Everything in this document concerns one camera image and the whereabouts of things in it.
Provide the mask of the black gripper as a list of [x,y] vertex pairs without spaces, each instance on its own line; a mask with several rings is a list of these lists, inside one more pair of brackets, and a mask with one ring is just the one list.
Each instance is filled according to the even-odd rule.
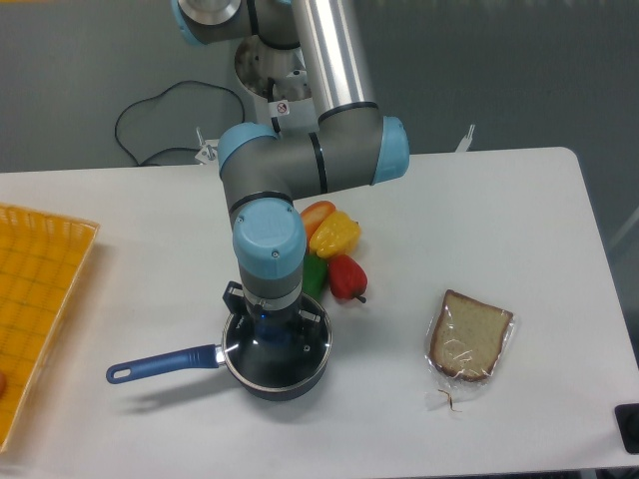
[[300,309],[300,297],[284,308],[268,309],[246,299],[242,285],[230,281],[223,293],[223,302],[229,310],[228,323],[244,324],[248,312],[253,332],[290,332],[298,327],[298,337],[304,346],[315,346],[320,340],[321,317]]

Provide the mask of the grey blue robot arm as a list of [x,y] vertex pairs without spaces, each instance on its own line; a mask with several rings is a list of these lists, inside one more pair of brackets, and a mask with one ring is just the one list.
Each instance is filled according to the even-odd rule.
[[173,10],[194,43],[257,36],[303,56],[314,128],[242,123],[218,145],[247,312],[260,339],[288,343],[304,321],[306,236],[294,201],[402,177],[406,131],[378,109],[352,2],[176,1]]

